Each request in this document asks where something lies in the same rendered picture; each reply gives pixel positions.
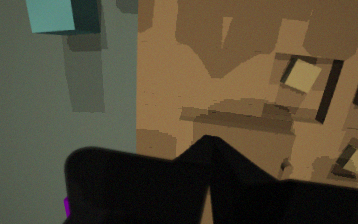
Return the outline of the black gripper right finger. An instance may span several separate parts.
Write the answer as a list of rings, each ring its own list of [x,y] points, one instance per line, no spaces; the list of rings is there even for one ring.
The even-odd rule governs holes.
[[[358,188],[279,181],[220,137],[212,138],[213,224],[358,224]]]

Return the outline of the purple block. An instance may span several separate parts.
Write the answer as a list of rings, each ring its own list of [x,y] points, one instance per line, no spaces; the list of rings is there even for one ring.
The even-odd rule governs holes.
[[[64,205],[65,205],[65,211],[66,211],[66,215],[67,217],[70,215],[70,208],[68,206],[68,199],[67,197],[64,199]]]

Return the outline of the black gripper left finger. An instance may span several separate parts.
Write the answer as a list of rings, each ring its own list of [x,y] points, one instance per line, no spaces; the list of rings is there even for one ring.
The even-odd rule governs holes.
[[[64,163],[70,215],[83,206],[167,224],[200,224],[213,148],[211,135],[173,160],[79,148]]]

